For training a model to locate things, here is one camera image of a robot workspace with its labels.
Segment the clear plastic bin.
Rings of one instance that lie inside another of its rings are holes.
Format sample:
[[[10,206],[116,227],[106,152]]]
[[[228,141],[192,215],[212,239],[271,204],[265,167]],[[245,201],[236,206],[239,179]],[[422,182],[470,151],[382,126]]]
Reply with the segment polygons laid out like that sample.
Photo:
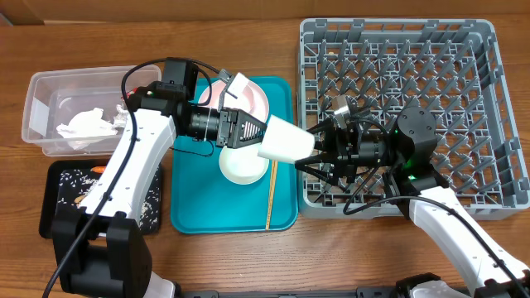
[[[22,116],[22,140],[39,146],[47,156],[99,156],[113,153],[123,133],[95,137],[81,150],[68,145],[56,127],[78,113],[102,108],[103,120],[113,124],[117,104],[123,104],[121,82],[131,66],[110,66],[35,73],[30,80]]]

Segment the left wooden chopstick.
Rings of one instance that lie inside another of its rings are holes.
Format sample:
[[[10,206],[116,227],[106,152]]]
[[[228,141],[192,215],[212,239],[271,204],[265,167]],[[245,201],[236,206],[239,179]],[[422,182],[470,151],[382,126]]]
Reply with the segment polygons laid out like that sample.
[[[274,200],[275,187],[276,187],[276,181],[277,181],[277,168],[278,168],[278,162],[273,161],[271,165],[271,177],[270,177],[269,194],[268,194],[267,219],[266,219],[266,227],[265,227],[266,231],[270,229],[270,225],[271,225],[273,200]]]

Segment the large pink plate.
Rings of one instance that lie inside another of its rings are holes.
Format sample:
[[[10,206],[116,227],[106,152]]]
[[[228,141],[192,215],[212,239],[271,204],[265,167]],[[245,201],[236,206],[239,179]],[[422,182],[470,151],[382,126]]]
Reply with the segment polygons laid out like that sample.
[[[195,99],[203,103],[208,99],[209,85],[205,79],[200,79],[195,89]],[[226,108],[239,108],[249,113],[261,122],[266,122],[269,115],[269,102],[267,95],[261,87],[253,81],[249,81],[243,92],[236,99],[226,94],[224,97]]]

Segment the orange carrot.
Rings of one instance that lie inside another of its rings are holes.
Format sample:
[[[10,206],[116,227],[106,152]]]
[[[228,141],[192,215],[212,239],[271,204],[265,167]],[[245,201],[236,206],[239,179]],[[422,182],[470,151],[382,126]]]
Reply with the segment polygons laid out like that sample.
[[[91,169],[92,172],[103,174],[105,171],[105,166],[95,166]]]

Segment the grey dishwasher rack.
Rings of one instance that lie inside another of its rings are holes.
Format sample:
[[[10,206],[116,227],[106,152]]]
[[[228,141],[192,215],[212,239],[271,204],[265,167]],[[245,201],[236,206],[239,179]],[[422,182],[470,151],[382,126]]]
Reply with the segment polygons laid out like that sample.
[[[529,206],[529,178],[491,22],[309,18],[299,27],[297,117],[309,128],[333,98],[391,127],[404,108],[436,118],[434,167],[478,220]]]

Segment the teal plastic tray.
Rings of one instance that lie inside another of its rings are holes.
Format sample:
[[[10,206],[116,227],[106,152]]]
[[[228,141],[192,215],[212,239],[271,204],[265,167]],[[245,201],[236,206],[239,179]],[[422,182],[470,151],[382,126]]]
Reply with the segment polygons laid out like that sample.
[[[293,122],[292,91],[277,76],[251,77],[266,94],[269,114]],[[174,147],[211,152],[211,146],[178,137]],[[227,180],[219,168],[220,148],[210,157],[173,151],[171,222],[182,233],[242,233],[265,231],[271,170],[250,185]],[[297,178],[294,165],[279,163],[272,202],[270,230],[290,228],[298,217]]]

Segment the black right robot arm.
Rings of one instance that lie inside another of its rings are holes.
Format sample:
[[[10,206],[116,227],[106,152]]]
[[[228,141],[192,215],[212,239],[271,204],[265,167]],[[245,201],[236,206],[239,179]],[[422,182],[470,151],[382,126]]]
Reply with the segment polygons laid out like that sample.
[[[405,108],[389,130],[366,134],[363,125],[375,123],[359,112],[340,112],[309,128],[310,134],[322,133],[324,138],[314,145],[317,154],[296,160],[295,167],[333,186],[341,178],[354,182],[361,166],[372,175],[386,167],[384,197],[358,208],[346,204],[345,215],[395,204],[442,250],[473,297],[527,297],[529,267],[482,229],[432,165],[435,116],[421,107]]]

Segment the rice and peanut food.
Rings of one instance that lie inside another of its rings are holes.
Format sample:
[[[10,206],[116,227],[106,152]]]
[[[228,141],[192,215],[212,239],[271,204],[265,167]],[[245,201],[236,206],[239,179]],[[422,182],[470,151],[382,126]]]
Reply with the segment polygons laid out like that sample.
[[[91,169],[71,169],[60,173],[57,203],[79,207],[84,197],[95,187],[102,174]],[[156,233],[161,223],[162,168],[159,166],[142,203],[139,228],[143,234]]]

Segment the black plastic tray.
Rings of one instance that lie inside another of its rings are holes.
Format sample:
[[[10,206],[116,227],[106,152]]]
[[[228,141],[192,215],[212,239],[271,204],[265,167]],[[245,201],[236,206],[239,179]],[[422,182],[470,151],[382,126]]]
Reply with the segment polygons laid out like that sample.
[[[90,169],[95,166],[106,166],[108,159],[89,159],[89,160],[63,160],[55,161],[48,169],[46,177],[46,187],[44,199],[41,208],[41,218],[39,223],[39,234],[42,238],[51,238],[51,225],[55,217],[58,184],[60,173],[64,170],[71,169]]]

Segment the pale green bowl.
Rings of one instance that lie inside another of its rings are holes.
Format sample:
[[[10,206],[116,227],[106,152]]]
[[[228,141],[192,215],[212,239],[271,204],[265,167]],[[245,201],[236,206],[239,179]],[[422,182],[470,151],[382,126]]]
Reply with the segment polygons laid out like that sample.
[[[237,185],[250,185],[267,172],[269,160],[258,156],[259,144],[232,149],[224,147],[219,155],[223,176]]]

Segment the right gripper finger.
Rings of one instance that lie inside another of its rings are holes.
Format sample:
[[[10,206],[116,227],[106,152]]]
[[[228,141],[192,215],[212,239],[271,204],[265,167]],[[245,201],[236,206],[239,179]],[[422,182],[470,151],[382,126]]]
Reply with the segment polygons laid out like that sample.
[[[331,118],[317,123],[306,130],[316,137],[314,148],[316,150],[330,150],[335,141],[335,123]]]
[[[331,186],[338,186],[345,163],[336,154],[320,153],[295,161],[298,171],[312,175]]]

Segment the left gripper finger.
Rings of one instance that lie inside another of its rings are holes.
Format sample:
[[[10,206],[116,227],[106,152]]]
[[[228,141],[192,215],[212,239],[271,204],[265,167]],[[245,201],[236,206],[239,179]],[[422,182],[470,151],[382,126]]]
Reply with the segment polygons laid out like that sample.
[[[239,110],[235,124],[235,147],[240,148],[260,143],[266,130],[266,123]]]
[[[221,69],[218,73],[218,79],[225,83],[225,86],[219,95],[219,103],[218,103],[218,108],[217,108],[218,111],[221,111],[224,107],[226,95],[229,95],[234,99],[237,99],[238,96],[235,95],[233,92],[229,91],[229,87],[235,80],[235,76],[233,74],[228,72],[226,69]]]

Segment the white tissue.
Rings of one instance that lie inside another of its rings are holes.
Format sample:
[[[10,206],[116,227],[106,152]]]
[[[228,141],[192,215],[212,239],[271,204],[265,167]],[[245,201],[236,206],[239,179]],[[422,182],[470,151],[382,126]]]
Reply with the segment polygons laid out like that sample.
[[[113,117],[113,128],[125,128],[129,112],[123,104],[117,104],[116,110],[118,114]]]
[[[74,150],[81,150],[88,145],[100,142],[95,137],[114,136],[118,131],[113,124],[103,120],[104,110],[93,108],[76,114],[68,124],[60,124],[56,131],[65,139]]]

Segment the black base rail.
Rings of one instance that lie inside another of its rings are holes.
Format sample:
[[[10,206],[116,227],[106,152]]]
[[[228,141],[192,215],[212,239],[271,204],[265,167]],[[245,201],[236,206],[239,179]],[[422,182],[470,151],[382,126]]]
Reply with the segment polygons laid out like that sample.
[[[353,290],[315,290],[315,291],[246,291],[221,292],[182,291],[179,298],[398,298],[405,297],[398,294],[394,286],[368,286]]]

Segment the red snack wrapper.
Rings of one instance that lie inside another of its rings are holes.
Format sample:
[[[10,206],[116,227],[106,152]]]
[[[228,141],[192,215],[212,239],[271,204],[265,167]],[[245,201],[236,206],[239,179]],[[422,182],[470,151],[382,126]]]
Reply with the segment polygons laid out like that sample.
[[[130,97],[132,94],[135,94],[136,92],[137,92],[137,88],[134,88],[134,89],[132,89],[132,90],[127,92],[127,96],[126,97],[127,98]]]

